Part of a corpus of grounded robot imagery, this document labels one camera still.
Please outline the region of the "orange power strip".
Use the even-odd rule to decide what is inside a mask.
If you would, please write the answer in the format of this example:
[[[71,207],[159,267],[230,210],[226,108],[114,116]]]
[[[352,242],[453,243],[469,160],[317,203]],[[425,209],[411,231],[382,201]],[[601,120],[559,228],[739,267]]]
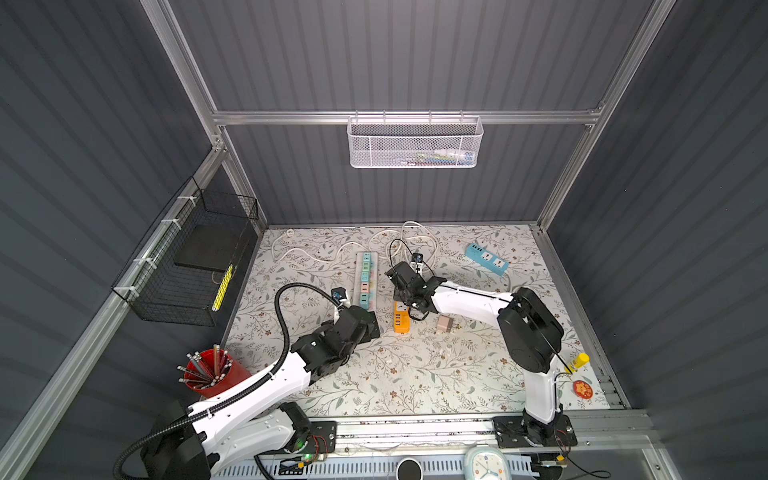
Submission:
[[[393,331],[397,334],[408,334],[411,328],[411,317],[409,307],[400,302],[394,302],[393,309]]]

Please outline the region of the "white multicolour power strip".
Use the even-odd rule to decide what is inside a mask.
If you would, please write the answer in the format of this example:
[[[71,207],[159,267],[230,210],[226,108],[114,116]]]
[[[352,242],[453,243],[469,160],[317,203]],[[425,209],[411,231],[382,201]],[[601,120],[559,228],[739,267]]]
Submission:
[[[372,264],[371,271],[369,273],[362,273],[361,267],[364,262],[370,262]],[[360,285],[362,282],[369,282],[370,283],[370,292],[368,293],[370,295],[369,304],[366,308],[363,308],[367,311],[375,311],[376,310],[376,293],[377,293],[377,280],[378,280],[378,254],[375,252],[359,252],[357,254],[356,262],[355,262],[355,274],[354,274],[354,289],[352,294],[352,303],[354,305],[359,305],[359,297],[361,294]]]

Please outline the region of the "pink plug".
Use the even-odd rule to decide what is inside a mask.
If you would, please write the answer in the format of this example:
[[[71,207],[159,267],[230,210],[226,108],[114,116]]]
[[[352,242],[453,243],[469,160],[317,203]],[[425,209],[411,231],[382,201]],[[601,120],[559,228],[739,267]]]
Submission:
[[[436,331],[438,333],[450,333],[453,330],[454,327],[454,319],[445,316],[445,315],[439,315],[437,319],[436,324]]]

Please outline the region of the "blue power strip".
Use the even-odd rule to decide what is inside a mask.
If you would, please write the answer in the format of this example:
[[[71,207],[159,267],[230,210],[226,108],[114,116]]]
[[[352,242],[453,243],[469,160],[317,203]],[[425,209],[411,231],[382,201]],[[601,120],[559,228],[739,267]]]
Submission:
[[[503,276],[508,268],[508,262],[506,260],[475,243],[470,243],[466,247],[465,255],[478,265],[499,276]]]

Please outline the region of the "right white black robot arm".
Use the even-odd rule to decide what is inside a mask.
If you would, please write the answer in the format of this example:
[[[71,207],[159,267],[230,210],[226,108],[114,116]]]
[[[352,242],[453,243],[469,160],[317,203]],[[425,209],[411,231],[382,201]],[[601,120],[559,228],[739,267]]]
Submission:
[[[458,315],[497,328],[511,360],[524,372],[525,421],[540,428],[555,424],[562,413],[556,378],[564,329],[533,290],[494,293],[439,276],[424,279],[406,262],[390,267],[386,276],[394,298],[420,313]]]

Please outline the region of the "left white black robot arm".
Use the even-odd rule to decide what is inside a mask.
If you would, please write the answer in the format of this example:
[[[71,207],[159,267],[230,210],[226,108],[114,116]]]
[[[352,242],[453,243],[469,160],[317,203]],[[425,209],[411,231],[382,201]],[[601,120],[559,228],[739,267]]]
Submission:
[[[332,304],[333,319],[296,341],[285,335],[278,360],[259,374],[189,406],[167,405],[150,432],[118,455],[113,477],[128,478],[124,465],[134,453],[148,479],[209,479],[249,456],[303,449],[311,423],[290,396],[335,373],[359,344],[380,336],[375,313],[321,295]]]

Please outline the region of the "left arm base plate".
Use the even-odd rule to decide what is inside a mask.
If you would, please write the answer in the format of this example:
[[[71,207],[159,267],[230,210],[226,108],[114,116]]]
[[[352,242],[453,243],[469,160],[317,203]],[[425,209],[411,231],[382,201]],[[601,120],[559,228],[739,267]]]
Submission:
[[[262,455],[329,454],[335,451],[338,423],[317,421],[294,426],[294,433],[285,446],[262,452]]]

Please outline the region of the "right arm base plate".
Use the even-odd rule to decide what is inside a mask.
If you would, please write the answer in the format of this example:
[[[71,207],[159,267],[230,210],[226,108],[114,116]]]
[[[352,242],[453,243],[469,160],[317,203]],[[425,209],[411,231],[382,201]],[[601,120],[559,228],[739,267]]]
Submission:
[[[571,420],[563,413],[557,413],[549,423],[542,423],[525,412],[495,416],[492,423],[501,448],[574,447],[578,444]]]

